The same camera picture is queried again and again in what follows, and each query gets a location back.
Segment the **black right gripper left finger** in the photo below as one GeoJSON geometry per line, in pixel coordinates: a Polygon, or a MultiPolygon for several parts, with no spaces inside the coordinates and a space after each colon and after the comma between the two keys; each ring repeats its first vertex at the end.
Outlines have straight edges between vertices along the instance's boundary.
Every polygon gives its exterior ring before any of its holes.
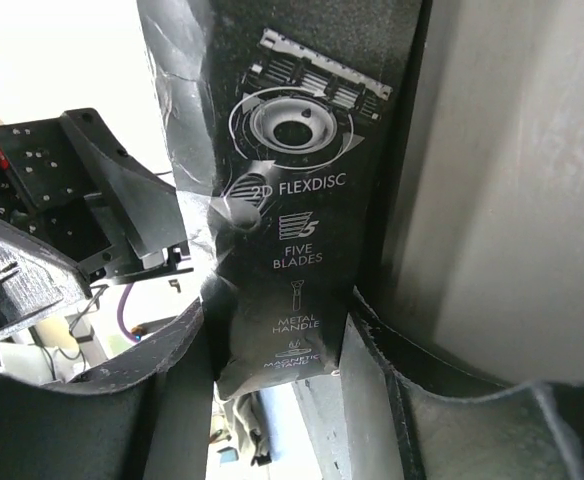
{"type": "Polygon", "coordinates": [[[69,383],[0,374],[0,479],[202,479],[212,396],[198,302],[69,383]]]}

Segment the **black green Gillette razor box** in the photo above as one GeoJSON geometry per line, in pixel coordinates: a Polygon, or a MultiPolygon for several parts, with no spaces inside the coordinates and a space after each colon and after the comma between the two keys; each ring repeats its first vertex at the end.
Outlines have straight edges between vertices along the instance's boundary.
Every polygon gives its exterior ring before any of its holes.
{"type": "Polygon", "coordinates": [[[219,396],[338,367],[422,1],[141,1],[219,396]]]}

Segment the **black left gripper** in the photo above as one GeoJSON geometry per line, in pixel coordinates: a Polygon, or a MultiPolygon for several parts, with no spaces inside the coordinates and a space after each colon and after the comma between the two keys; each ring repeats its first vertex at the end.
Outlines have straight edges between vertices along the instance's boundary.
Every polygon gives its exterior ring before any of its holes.
{"type": "Polygon", "coordinates": [[[178,275],[188,256],[175,188],[96,110],[0,126],[0,341],[88,299],[89,278],[178,275]]]}

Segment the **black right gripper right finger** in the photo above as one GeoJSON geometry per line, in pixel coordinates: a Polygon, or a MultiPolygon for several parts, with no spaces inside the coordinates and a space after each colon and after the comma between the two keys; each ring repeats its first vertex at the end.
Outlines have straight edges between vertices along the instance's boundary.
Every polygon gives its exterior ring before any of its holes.
{"type": "Polygon", "coordinates": [[[357,479],[584,479],[584,383],[505,386],[437,358],[351,298],[340,359],[357,479]]]}

